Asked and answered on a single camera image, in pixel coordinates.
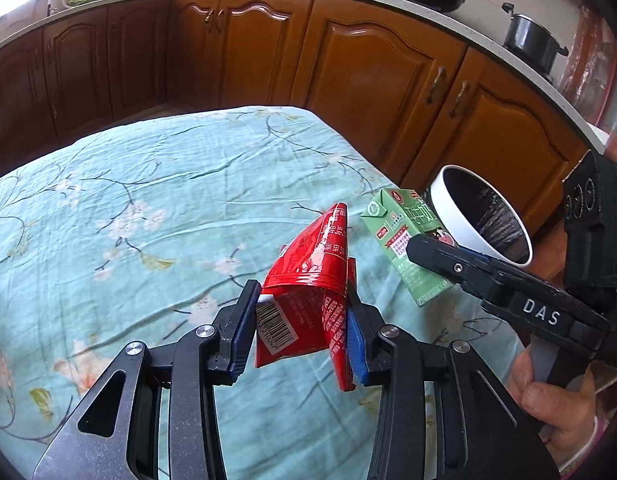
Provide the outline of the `person's right hand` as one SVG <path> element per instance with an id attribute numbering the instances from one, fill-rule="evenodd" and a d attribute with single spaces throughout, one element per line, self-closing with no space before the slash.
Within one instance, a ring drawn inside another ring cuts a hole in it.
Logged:
<path id="1" fill-rule="evenodd" d="M 578 391 L 536 382 L 530 349 L 523 350 L 511 365 L 507 389 L 531 417 L 553 427 L 545 445 L 555 462 L 563 463 L 580 452 L 594 435 L 594 376 L 587 370 Z"/>

